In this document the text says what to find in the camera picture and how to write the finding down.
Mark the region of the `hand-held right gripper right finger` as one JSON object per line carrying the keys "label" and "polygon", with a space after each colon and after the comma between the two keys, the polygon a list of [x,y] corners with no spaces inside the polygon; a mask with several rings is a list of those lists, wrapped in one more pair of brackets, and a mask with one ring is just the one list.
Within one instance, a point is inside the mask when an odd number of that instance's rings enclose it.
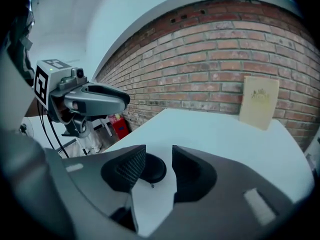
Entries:
{"label": "hand-held right gripper right finger", "polygon": [[176,176],[175,203],[197,202],[217,182],[217,172],[211,164],[177,145],[172,146],[172,168]]}

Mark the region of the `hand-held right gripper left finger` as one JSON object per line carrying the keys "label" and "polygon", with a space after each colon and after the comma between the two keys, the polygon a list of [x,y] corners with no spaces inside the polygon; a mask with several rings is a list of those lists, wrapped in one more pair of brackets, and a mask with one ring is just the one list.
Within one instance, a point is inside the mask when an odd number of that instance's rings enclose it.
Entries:
{"label": "hand-held right gripper left finger", "polygon": [[117,192],[129,193],[146,166],[146,145],[112,151],[100,170],[102,179]]}

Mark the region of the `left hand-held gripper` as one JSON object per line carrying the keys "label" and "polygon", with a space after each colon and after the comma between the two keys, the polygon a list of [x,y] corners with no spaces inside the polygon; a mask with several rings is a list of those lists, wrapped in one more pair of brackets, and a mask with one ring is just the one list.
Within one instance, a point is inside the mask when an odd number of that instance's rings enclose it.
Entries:
{"label": "left hand-held gripper", "polygon": [[82,68],[58,59],[37,61],[33,87],[48,118],[66,128],[65,137],[87,137],[90,122],[121,113],[130,103],[127,93],[89,82]]}

